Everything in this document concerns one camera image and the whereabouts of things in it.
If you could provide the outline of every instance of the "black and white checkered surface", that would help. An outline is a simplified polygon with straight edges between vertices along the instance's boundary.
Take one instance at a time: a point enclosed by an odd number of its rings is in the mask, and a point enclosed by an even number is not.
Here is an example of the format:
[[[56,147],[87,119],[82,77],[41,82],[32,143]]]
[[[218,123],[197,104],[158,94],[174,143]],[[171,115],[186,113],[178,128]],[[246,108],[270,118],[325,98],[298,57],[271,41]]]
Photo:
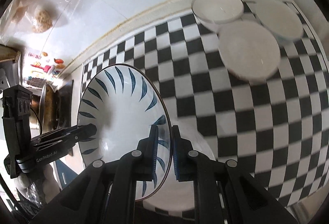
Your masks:
[[[242,19],[257,21],[257,0],[244,1]],[[157,87],[170,118],[197,128],[219,161],[237,160],[282,205],[292,205],[328,181],[329,73],[313,28],[293,1],[284,2],[300,17],[304,35],[280,48],[279,69],[264,83],[229,73],[217,35],[189,10],[84,64],[81,93],[106,66],[135,66]]]

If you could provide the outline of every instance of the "blue leaf pattern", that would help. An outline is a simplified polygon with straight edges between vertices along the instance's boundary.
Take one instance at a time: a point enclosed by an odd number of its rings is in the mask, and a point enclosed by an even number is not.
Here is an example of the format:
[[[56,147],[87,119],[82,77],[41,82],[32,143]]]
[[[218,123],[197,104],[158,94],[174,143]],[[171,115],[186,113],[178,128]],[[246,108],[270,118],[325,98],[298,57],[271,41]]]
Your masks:
[[[99,95],[99,93],[96,90],[94,90],[93,88],[90,88],[90,87],[88,87],[87,89],[88,89],[88,91],[90,91],[91,94],[95,95],[97,98],[99,98],[99,99],[101,99],[101,101],[103,101],[101,98],[101,95]]]
[[[121,71],[119,70],[119,68],[116,67],[116,72],[118,72],[119,74],[119,78],[121,80],[121,85],[122,85],[122,93],[123,93],[123,75],[121,73]]]
[[[90,102],[90,101],[88,101],[88,100],[86,100],[86,99],[82,99],[82,101],[83,101],[84,103],[86,103],[87,105],[90,105],[91,107],[97,109],[97,107],[96,107],[92,102]]]
[[[145,195],[146,191],[146,181],[143,181],[143,192],[142,192],[142,197]]]
[[[169,150],[169,144],[165,140],[158,140],[158,144],[166,147]]]
[[[144,96],[146,95],[146,93],[147,93],[147,85],[146,85],[145,80],[144,80],[143,77],[142,77],[142,82],[143,82],[143,84],[142,84],[142,96],[140,97],[139,101],[142,100],[143,97],[144,97]]]
[[[154,189],[157,186],[157,181],[158,181],[157,174],[154,174],[154,177],[153,177]]]
[[[89,118],[94,118],[96,119],[92,114],[88,113],[88,112],[79,112],[80,115],[85,116],[85,117],[89,117]]]
[[[91,140],[95,140],[96,138],[85,138],[85,139],[82,139],[82,140],[79,140],[79,141],[91,141]]]
[[[166,123],[166,117],[165,115],[162,115],[159,117],[157,121],[153,123],[153,125],[164,125]]]
[[[145,112],[149,109],[151,109],[153,106],[155,106],[157,104],[158,100],[157,97],[155,95],[155,93],[153,92],[153,99],[152,102],[150,103],[150,105],[148,106],[148,108],[145,110]]]
[[[130,74],[130,78],[131,78],[131,95],[133,95],[135,86],[136,86],[136,79],[134,74],[131,72],[130,68],[129,69],[129,74]]]
[[[105,71],[106,76],[109,78],[110,82],[112,83],[113,88],[114,88],[114,92],[116,93],[116,83],[115,83],[113,77],[106,70],[104,70],[104,71]]]
[[[109,96],[109,93],[107,92],[107,88],[106,88],[106,86],[105,86],[105,84],[104,84],[104,82],[103,81],[101,81],[100,79],[98,79],[98,78],[95,78],[95,80],[97,81],[97,83],[99,84],[99,85],[101,85],[101,87],[106,91],[106,93],[107,93],[107,96]]]
[[[96,149],[97,149],[97,148],[86,150],[86,151],[84,151],[82,154],[83,154],[83,155],[91,154],[91,153],[92,153],[93,151],[95,151]]]
[[[165,172],[166,165],[165,165],[164,161],[158,156],[157,156],[157,161],[160,163],[160,166],[162,167],[163,172]]]

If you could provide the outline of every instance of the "black cable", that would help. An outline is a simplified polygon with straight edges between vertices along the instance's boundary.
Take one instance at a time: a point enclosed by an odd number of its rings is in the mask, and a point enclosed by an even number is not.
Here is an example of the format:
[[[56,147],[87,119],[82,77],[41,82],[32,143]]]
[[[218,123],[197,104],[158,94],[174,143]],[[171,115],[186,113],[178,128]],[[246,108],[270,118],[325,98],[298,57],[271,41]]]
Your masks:
[[[8,188],[8,186],[7,186],[6,182],[5,182],[5,180],[3,179],[1,173],[0,173],[0,185],[3,188],[3,190],[5,191],[6,195],[11,200],[11,202],[13,203],[13,205],[15,206],[15,208],[18,210],[18,212],[22,215],[23,218],[25,218],[25,220],[27,222],[29,222],[31,220],[31,218],[29,217],[29,215],[27,215],[27,213],[21,207],[21,205],[19,204],[19,202],[16,200],[16,198],[14,197],[14,195],[12,194],[12,192],[10,191],[10,189]]]
[[[33,108],[32,107],[30,107],[30,109],[32,110],[32,112],[36,115],[36,117],[37,117],[37,120],[38,120],[38,123],[39,123],[39,130],[40,130],[40,135],[42,134],[42,126],[41,126],[41,121],[40,121],[40,119],[39,119],[39,117],[38,117],[38,115],[35,113],[35,111],[33,110]]]

